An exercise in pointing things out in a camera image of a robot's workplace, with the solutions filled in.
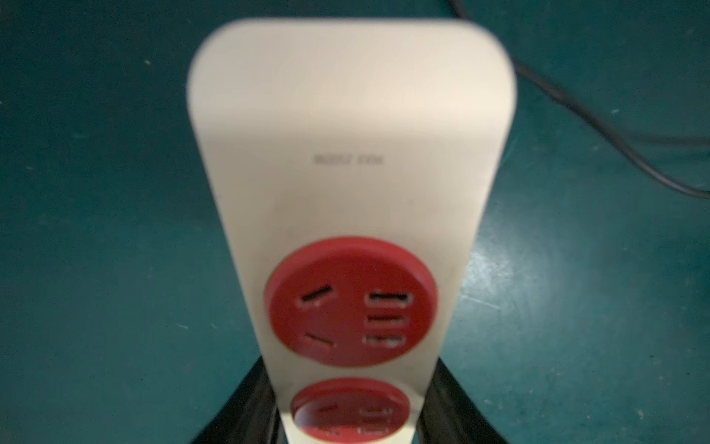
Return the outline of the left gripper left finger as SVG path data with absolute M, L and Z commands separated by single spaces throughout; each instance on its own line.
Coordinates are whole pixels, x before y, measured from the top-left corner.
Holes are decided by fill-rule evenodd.
M 280 414 L 264 359 L 260 357 L 192 444 L 279 442 Z

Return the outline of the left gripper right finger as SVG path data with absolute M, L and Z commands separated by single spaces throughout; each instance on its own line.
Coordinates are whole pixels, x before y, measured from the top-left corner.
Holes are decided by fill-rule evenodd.
M 507 444 L 439 358 L 416 426 L 421 444 Z

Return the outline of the white red power strip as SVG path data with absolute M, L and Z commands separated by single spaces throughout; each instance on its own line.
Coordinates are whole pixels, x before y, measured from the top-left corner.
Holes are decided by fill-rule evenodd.
M 409 443 L 515 113 L 461 20 L 251 18 L 196 53 L 190 123 L 290 443 Z

